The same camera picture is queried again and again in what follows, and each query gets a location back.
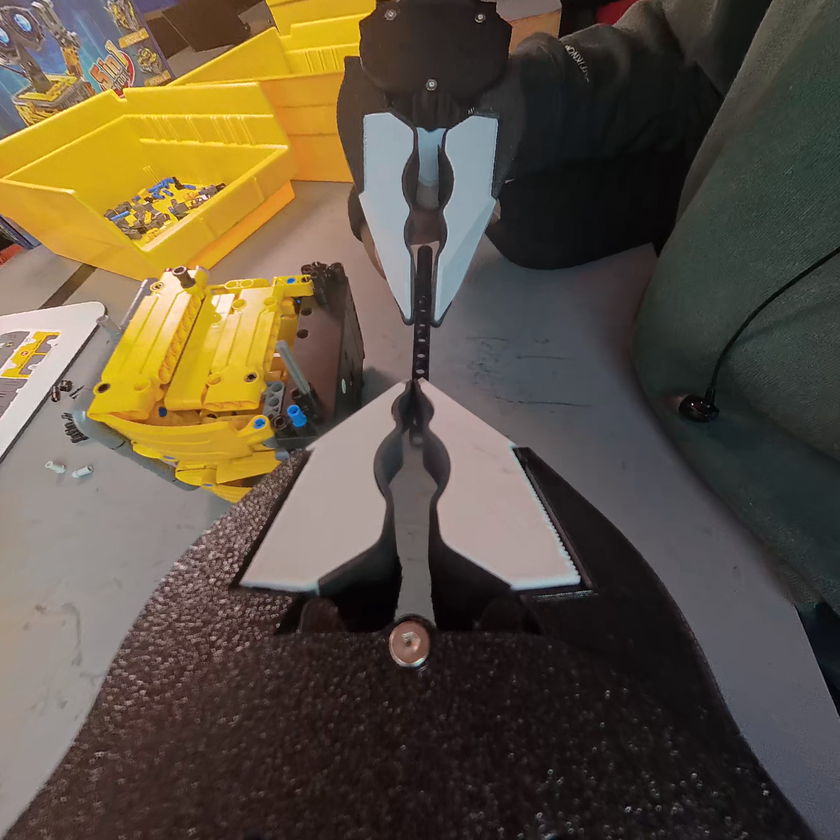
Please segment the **yellow black lego robot body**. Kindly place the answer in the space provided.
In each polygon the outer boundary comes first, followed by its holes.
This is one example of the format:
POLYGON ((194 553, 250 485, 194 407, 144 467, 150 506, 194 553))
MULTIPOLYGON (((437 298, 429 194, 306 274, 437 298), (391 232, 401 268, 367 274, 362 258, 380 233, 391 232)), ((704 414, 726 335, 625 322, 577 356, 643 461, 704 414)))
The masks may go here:
POLYGON ((339 263, 142 285, 82 408, 88 438, 189 490, 241 501, 362 405, 364 343, 339 263))

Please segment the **instruction sheet on white stand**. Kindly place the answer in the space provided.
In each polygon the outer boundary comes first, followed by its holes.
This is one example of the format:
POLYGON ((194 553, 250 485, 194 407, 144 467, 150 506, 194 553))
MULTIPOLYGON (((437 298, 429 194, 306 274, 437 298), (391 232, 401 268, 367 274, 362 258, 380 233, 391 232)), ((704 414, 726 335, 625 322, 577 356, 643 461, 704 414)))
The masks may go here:
POLYGON ((91 336, 98 321, 106 314, 97 301, 82 302, 58 308, 38 309, 6 314, 1 317, 1 334, 14 330, 59 331, 51 352, 33 370, 14 403, 1 416, 1 458, 14 446, 39 408, 49 398, 49 391, 58 380, 64 380, 70 366, 91 336))

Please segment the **person's right forearm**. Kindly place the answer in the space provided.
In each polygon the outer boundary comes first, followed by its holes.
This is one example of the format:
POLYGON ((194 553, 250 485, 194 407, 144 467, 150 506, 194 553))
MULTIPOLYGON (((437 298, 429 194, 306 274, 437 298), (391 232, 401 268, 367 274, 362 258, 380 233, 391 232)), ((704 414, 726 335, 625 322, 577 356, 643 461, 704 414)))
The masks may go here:
POLYGON ((527 38, 512 59, 524 122, 508 179, 626 154, 691 160, 770 5, 635 2, 613 25, 527 38))

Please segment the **yellow grey sticker sheet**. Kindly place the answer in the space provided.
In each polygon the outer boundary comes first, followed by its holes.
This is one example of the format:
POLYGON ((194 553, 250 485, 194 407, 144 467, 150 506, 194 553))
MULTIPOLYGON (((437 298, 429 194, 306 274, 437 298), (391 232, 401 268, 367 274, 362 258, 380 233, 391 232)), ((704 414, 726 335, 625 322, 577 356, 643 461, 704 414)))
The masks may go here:
POLYGON ((14 330, 1 334, 1 417, 59 338, 59 331, 14 330))

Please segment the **long black lego beam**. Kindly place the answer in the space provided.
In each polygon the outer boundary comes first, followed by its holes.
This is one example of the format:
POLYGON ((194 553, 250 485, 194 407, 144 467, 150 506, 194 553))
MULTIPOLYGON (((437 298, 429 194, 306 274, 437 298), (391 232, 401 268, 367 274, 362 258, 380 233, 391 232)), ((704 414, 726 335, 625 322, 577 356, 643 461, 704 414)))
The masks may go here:
POLYGON ((431 245, 421 245, 416 252, 413 282, 413 346, 412 380, 409 402, 408 441, 420 448, 424 440, 424 410, 422 408, 422 381, 428 378, 430 333, 433 327, 434 250, 431 245))

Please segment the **pile of black red pins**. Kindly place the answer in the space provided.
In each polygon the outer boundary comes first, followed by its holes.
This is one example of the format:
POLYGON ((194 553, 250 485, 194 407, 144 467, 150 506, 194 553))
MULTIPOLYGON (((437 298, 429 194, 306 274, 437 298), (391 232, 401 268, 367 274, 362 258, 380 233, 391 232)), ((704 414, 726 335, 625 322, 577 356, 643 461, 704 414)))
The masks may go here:
MULTIPOLYGON (((86 386, 74 385, 71 380, 58 380, 50 388, 49 401, 58 404, 61 400, 67 398, 71 402, 77 403, 84 395, 85 390, 86 386)), ((61 412, 60 419, 63 423, 64 433, 72 444, 78 445, 89 440, 89 436, 81 429, 81 421, 76 419, 76 415, 72 411, 61 412)))

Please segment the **blue robot kit box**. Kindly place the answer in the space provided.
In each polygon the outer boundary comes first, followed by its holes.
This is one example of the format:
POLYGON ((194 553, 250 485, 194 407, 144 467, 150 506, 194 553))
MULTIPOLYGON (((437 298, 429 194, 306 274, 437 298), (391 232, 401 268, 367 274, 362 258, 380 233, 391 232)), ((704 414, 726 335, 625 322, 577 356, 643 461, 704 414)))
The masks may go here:
POLYGON ((1 137, 175 74, 141 2, 2 1, 1 137))

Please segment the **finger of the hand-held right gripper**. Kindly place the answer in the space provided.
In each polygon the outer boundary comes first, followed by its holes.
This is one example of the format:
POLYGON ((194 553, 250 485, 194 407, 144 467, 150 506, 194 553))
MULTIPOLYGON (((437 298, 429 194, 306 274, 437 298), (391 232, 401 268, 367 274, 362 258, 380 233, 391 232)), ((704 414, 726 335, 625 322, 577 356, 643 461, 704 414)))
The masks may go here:
POLYGON ((444 132, 440 246, 434 263, 434 325, 439 325, 461 288, 496 205, 492 193, 498 120, 474 114, 444 132))
POLYGON ((415 163, 416 132, 408 122, 394 112, 364 115, 360 204, 384 277, 406 323, 414 321, 417 218, 408 188, 415 163))

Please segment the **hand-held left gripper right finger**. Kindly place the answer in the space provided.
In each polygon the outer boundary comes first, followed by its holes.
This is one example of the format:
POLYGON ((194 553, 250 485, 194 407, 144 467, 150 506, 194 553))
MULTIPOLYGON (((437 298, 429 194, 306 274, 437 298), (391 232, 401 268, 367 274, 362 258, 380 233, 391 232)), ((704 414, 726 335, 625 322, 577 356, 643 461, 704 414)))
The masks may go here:
POLYGON ((584 577, 518 456, 516 445, 435 385, 418 383, 433 579, 479 589, 549 592, 584 577))

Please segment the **person's right hand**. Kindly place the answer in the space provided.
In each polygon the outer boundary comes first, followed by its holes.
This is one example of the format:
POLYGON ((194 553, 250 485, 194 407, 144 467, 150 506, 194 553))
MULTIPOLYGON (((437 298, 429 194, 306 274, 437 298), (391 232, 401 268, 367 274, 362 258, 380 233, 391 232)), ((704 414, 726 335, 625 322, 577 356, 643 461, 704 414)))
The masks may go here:
POLYGON ((364 247, 364 251, 372 263, 375 271, 385 279, 385 271, 375 246, 371 231, 366 222, 361 205, 349 205, 349 219, 353 236, 356 237, 364 247))

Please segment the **yellow plastic bin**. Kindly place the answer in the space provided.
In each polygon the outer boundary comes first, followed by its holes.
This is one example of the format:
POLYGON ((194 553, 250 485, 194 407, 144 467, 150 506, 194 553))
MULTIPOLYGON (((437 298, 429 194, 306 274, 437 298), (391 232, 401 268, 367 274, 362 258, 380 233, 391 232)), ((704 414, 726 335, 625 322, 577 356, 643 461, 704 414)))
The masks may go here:
POLYGON ((144 280, 211 268, 294 198, 298 160, 256 82, 104 91, 1 143, 1 210, 58 256, 144 280), (224 184, 149 243, 109 209, 165 177, 224 184))
POLYGON ((351 183, 337 123, 337 99, 343 70, 288 73, 212 64, 175 80, 173 86, 232 86, 254 82, 266 94, 297 158, 296 178, 303 182, 351 183))
POLYGON ((291 76, 343 70, 347 56, 357 56, 360 21, 375 1, 267 1, 279 34, 280 65, 291 76))

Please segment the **heap of mixed lego parts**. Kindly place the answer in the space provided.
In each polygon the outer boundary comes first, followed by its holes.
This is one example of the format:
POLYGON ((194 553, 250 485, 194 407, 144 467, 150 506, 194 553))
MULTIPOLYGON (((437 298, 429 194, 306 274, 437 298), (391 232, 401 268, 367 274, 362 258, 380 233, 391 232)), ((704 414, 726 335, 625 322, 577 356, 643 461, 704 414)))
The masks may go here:
POLYGON ((103 216, 128 240, 145 245, 203 208, 226 187, 224 182, 195 185, 170 176, 106 210, 103 216))

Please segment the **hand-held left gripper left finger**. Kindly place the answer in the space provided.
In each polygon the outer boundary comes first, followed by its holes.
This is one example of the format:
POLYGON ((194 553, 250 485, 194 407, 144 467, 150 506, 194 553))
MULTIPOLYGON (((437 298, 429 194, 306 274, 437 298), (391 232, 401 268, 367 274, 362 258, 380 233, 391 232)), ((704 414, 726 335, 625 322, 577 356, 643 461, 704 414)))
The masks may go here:
POLYGON ((391 485, 403 467, 412 393, 408 381, 394 385, 306 448, 240 585, 341 595, 400 571, 391 485))

